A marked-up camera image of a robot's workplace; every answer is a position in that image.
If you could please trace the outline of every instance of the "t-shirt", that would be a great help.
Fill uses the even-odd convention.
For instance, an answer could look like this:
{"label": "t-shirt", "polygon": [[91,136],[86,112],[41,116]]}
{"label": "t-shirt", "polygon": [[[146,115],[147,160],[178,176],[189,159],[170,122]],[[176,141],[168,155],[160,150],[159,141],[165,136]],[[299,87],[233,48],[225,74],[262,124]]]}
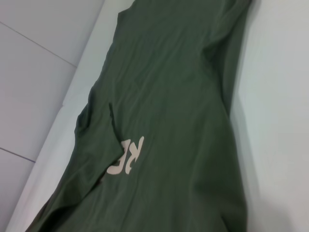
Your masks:
{"label": "t-shirt", "polygon": [[28,232],[244,232],[229,109],[249,0],[135,0]]}

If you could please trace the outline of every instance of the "white surface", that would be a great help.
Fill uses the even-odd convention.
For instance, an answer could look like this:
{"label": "white surface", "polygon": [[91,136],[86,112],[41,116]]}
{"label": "white surface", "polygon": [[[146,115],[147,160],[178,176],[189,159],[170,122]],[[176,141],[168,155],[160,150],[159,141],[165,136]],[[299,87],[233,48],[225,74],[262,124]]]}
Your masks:
{"label": "white surface", "polygon": [[0,24],[0,147],[36,160],[75,67]]}
{"label": "white surface", "polygon": [[[114,25],[116,9],[127,3],[126,0],[106,0],[102,12],[109,12],[110,18],[101,12],[65,98],[65,107],[79,97],[82,104],[86,102],[87,92],[97,79],[106,55],[97,51],[111,43],[109,38],[114,30],[102,31],[102,28]],[[249,206],[249,232],[309,231],[308,4],[307,0],[256,0],[249,14],[232,107]],[[73,126],[66,130],[53,132],[58,136],[68,135],[61,144],[68,141],[71,144]],[[57,140],[47,140],[44,146],[53,142]],[[70,157],[72,147],[58,146],[63,156]],[[36,181],[37,176],[44,174],[40,167],[60,167],[58,176],[51,176],[54,181],[65,169],[67,159],[60,159],[53,152],[42,152],[40,156],[50,161],[38,160],[35,165],[40,171],[31,174],[10,222],[13,226],[22,224],[25,228],[56,186],[54,183],[50,187],[40,178]],[[27,196],[32,186],[33,191],[41,191],[38,200]],[[28,221],[22,212],[23,205],[30,214]],[[13,226],[7,232],[21,232]]]}
{"label": "white surface", "polygon": [[12,216],[33,162],[0,150],[0,231]]}
{"label": "white surface", "polygon": [[0,0],[0,22],[77,66],[104,0]]}
{"label": "white surface", "polygon": [[249,232],[309,231],[309,1],[256,0],[232,121]]}

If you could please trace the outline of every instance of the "white tile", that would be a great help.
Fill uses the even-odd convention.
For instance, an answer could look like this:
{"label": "white tile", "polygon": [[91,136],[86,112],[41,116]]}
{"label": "white tile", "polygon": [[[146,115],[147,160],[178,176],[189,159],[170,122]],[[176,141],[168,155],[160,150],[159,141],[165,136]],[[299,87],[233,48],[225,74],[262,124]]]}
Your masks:
{"label": "white tile", "polygon": [[0,24],[0,147],[35,160],[75,67]]}
{"label": "white tile", "polygon": [[33,162],[0,150],[0,231],[5,231]]}
{"label": "white tile", "polygon": [[104,0],[0,0],[0,22],[78,65]]}

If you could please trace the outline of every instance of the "green t-shirt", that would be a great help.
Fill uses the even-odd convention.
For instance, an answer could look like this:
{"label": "green t-shirt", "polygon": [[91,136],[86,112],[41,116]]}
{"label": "green t-shirt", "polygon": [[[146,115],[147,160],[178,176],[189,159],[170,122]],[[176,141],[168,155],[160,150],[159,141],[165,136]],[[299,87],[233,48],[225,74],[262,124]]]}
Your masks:
{"label": "green t-shirt", "polygon": [[249,0],[135,0],[29,232],[244,232],[229,121]]}

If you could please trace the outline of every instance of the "tile grout line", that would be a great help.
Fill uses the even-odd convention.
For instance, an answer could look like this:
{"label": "tile grout line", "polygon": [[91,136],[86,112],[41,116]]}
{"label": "tile grout line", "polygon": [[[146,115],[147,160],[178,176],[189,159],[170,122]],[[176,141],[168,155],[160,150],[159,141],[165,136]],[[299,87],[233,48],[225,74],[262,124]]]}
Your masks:
{"label": "tile grout line", "polygon": [[7,150],[7,149],[4,149],[4,148],[2,148],[2,147],[0,147],[0,150],[6,151],[6,152],[8,152],[8,153],[10,153],[10,154],[12,154],[12,155],[18,156],[18,157],[20,157],[20,158],[23,158],[23,159],[25,159],[25,160],[28,160],[28,161],[31,161],[31,162],[35,163],[35,161],[33,161],[33,160],[31,160],[31,159],[28,159],[28,158],[26,158],[26,157],[23,157],[23,156],[21,156],[21,155],[19,155],[19,154],[16,154],[16,153],[14,153],[14,152],[12,152],[12,151],[9,151],[9,150]]}
{"label": "tile grout line", "polygon": [[46,50],[46,51],[50,52],[51,54],[55,55],[56,57],[62,59],[64,62],[66,62],[66,63],[72,65],[72,66],[75,67],[75,68],[77,68],[77,66],[75,66],[74,64],[68,62],[68,61],[65,60],[64,58],[58,56],[57,54],[53,53],[52,51],[48,50],[47,48],[45,48],[45,47],[43,47],[42,45],[38,44],[37,42],[33,41],[32,39],[30,39],[30,38],[24,36],[23,34],[19,33],[17,30],[14,30],[12,27],[10,27],[10,26],[8,26],[8,25],[2,23],[2,22],[0,22],[0,24],[6,26],[7,28],[11,29],[12,31],[15,31],[17,34],[21,35],[22,37],[26,38],[27,40],[30,40],[31,42],[33,42],[33,43],[35,43],[36,45],[38,45],[38,46],[40,46],[41,48],[43,48],[44,50]]}

